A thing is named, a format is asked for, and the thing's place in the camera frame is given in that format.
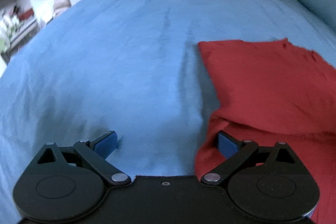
red cloth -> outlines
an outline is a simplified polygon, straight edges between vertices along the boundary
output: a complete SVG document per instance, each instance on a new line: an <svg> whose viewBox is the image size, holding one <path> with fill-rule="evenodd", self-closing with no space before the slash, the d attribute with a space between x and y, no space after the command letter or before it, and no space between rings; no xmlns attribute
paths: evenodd
<svg viewBox="0 0 336 224"><path fill-rule="evenodd" d="M320 187L312 220L336 224L336 70L314 51L276 42L200 42L220 108L196 156L201 177L225 158L217 133L261 146L286 141Z"/></svg>

mattress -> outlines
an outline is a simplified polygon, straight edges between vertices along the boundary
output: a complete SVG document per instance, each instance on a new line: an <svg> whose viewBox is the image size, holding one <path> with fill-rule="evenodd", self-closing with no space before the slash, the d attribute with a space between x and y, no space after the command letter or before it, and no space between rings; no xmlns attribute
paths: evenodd
<svg viewBox="0 0 336 224"><path fill-rule="evenodd" d="M219 107L197 43L288 37L336 66L336 35L297 0L82 0L0 79L0 219L20 217L16 180L42 145L114 130L107 158L131 177L190 175Z"/></svg>

